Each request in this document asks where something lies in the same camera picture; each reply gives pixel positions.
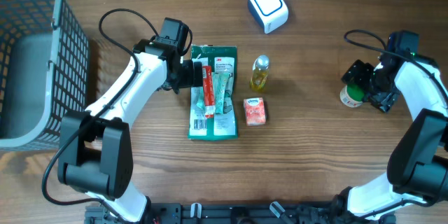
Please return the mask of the orange Kleenex tissue pack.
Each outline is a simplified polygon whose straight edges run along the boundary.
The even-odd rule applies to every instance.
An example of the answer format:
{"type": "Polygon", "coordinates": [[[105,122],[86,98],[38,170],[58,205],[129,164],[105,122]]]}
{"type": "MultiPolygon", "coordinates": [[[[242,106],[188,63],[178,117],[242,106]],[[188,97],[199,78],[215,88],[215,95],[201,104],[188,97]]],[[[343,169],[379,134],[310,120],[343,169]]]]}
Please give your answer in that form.
{"type": "Polygon", "coordinates": [[[265,104],[262,97],[245,99],[244,111],[248,126],[264,125],[267,122],[265,104]]]}

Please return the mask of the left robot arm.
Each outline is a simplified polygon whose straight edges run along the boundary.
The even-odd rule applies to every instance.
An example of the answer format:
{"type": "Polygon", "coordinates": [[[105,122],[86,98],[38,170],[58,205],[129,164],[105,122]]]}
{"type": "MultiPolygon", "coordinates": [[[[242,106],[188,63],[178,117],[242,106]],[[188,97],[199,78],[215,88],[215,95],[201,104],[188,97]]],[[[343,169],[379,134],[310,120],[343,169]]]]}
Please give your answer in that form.
{"type": "Polygon", "coordinates": [[[116,223],[157,220],[151,200],[131,182],[130,129],[154,92],[201,84],[199,64],[182,58],[192,39],[186,24],[165,18],[158,35],[134,46],[126,70],[100,99],[62,119],[59,182],[101,203],[116,223]]]}

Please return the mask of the green lid white jar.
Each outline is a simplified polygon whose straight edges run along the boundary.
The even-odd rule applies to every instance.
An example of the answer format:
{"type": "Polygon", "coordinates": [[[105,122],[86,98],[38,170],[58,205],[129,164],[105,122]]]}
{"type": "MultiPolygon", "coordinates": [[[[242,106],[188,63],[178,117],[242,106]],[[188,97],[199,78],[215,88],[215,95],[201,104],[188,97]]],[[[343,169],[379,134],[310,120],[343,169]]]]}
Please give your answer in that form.
{"type": "Polygon", "coordinates": [[[341,102],[350,108],[361,106],[364,96],[364,91],[354,84],[345,85],[339,94],[341,102]]]}

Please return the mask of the red sachet packet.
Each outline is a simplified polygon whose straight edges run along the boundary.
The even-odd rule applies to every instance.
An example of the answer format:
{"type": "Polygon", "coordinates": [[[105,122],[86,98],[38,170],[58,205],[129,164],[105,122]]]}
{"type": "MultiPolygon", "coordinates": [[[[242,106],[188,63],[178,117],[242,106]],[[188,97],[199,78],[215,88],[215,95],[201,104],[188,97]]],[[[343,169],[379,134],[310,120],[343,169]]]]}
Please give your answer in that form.
{"type": "Polygon", "coordinates": [[[212,118],[215,113],[213,77],[210,66],[202,67],[205,117],[212,118]]]}

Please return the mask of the green 3M gloves package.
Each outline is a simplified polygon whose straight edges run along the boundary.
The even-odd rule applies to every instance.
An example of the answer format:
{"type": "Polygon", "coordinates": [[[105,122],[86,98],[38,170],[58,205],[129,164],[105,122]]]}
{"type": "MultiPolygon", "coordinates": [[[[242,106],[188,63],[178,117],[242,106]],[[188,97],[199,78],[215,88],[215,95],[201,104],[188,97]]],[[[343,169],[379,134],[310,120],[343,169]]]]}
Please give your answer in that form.
{"type": "MultiPolygon", "coordinates": [[[[203,66],[210,66],[211,71],[232,73],[230,79],[231,100],[235,77],[237,73],[237,48],[235,46],[194,45],[191,59],[203,66]]],[[[212,118],[205,117],[203,87],[193,87],[190,90],[190,120],[188,138],[194,140],[220,141],[238,137],[237,121],[232,102],[232,110],[224,115],[214,114],[212,118]]]]}

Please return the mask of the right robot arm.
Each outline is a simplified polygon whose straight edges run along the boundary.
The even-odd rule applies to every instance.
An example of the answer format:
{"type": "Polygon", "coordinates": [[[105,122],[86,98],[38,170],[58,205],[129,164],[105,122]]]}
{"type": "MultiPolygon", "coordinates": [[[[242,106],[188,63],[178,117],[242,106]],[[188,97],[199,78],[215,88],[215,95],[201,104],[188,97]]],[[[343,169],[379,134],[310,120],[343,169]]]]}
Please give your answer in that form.
{"type": "Polygon", "coordinates": [[[434,59],[418,54],[419,35],[395,31],[376,49],[377,66],[355,61],[342,77],[341,102],[369,103],[387,113],[403,96],[412,124],[392,152],[386,172],[365,185],[348,187],[329,206],[313,206],[327,223],[393,223],[408,206],[447,200],[447,89],[434,59]]]}

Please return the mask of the yellow liquid clear bottle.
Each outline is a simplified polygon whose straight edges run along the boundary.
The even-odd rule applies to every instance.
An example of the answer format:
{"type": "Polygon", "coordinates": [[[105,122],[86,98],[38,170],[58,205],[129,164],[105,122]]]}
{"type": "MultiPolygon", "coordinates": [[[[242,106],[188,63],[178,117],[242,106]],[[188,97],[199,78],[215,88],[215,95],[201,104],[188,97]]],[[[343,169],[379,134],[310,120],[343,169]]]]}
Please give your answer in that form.
{"type": "Polygon", "coordinates": [[[260,55],[253,63],[250,86],[253,91],[261,91],[267,81],[270,70],[270,59],[266,55],[260,55]]]}

